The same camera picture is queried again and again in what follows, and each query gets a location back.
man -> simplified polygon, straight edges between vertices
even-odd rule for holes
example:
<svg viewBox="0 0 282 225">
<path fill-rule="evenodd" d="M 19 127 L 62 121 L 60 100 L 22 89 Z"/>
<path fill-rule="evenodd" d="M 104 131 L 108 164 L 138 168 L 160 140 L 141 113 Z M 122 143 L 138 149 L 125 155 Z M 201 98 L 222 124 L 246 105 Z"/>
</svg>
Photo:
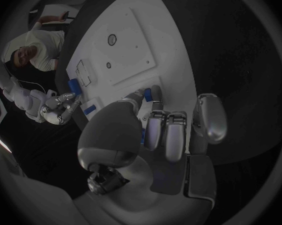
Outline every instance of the man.
<svg viewBox="0 0 282 225">
<path fill-rule="evenodd" d="M 43 23 L 64 22 L 63 16 L 43 16 L 29 31 L 25 38 L 25 46 L 11 54 L 11 63 L 16 69 L 25 67 L 29 62 L 40 71 L 57 69 L 58 58 L 64 43 L 64 31 L 39 30 Z"/>
</svg>

blue block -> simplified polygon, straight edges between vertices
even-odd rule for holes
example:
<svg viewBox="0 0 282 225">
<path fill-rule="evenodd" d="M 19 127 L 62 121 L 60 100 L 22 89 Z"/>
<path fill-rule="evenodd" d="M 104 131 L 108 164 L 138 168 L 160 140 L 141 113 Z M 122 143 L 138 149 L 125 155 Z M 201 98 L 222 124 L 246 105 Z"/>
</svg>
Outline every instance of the blue block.
<svg viewBox="0 0 282 225">
<path fill-rule="evenodd" d="M 85 109 L 85 110 L 83 111 L 83 113 L 84 113 L 85 115 L 88 115 L 89 113 L 93 112 L 95 109 L 96 109 L 96 106 L 95 106 L 95 105 L 92 105 L 92 106 L 88 107 L 87 109 Z"/>
<path fill-rule="evenodd" d="M 145 129 L 142 128 L 142 139 L 141 139 L 142 144 L 144 144 L 144 136 L 145 136 Z"/>
<path fill-rule="evenodd" d="M 151 102 L 153 100 L 152 90 L 150 88 L 145 89 L 144 97 L 145 97 L 146 102 Z"/>
<path fill-rule="evenodd" d="M 76 78 L 69 80 L 68 86 L 69 86 L 71 92 L 75 93 L 76 96 L 82 94 L 81 87 L 80 87 L 79 82 Z"/>
</svg>

white t-shirt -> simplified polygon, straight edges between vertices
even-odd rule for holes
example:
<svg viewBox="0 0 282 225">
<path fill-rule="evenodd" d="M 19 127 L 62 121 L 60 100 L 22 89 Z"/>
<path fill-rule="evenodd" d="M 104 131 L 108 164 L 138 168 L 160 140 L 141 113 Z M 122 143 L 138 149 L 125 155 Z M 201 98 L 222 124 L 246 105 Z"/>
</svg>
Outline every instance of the white t-shirt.
<svg viewBox="0 0 282 225">
<path fill-rule="evenodd" d="M 37 22 L 27 33 L 25 46 L 36 46 L 37 53 L 30 63 L 40 71 L 55 70 L 55 60 L 59 58 L 64 43 L 63 31 L 39 30 L 42 24 Z"/>
</svg>

cable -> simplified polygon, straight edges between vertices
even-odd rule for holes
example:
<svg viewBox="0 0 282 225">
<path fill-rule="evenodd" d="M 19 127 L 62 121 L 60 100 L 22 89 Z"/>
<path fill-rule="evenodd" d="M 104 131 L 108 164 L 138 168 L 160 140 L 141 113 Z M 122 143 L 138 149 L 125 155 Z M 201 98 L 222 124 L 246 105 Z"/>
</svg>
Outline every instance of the cable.
<svg viewBox="0 0 282 225">
<path fill-rule="evenodd" d="M 44 89 L 39 83 L 19 80 L 19 79 L 17 79 L 17 77 L 15 77 L 15 76 L 9 71 L 9 69 L 7 68 L 7 65 L 6 65 L 6 56 L 7 56 L 7 53 L 8 53 L 8 51 L 9 51 L 10 45 L 11 45 L 11 42 L 9 42 L 8 47 L 7 47 L 7 50 L 6 50 L 5 55 L 4 55 L 4 57 L 3 57 L 3 64 L 4 64 L 5 69 L 7 70 L 7 72 L 8 72 L 12 77 L 16 78 L 17 81 L 20 81 L 20 82 L 23 82 L 23 83 L 28 83 L 28 84 L 37 84 L 37 85 L 39 85 L 39 86 L 43 89 L 44 93 L 46 94 L 45 89 Z"/>
</svg>

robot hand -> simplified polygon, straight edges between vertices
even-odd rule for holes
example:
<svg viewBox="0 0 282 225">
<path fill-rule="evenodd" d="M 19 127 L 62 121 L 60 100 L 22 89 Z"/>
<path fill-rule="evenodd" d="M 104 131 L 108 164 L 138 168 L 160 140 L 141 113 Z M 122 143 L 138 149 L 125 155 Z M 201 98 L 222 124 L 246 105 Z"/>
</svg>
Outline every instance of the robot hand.
<svg viewBox="0 0 282 225">
<path fill-rule="evenodd" d="M 66 124 L 81 101 L 82 96 L 78 95 L 76 96 L 75 101 L 71 102 L 70 99 L 73 99 L 75 95 L 74 92 L 71 92 L 51 97 L 41 108 L 40 113 L 42 117 L 51 124 Z"/>
</svg>

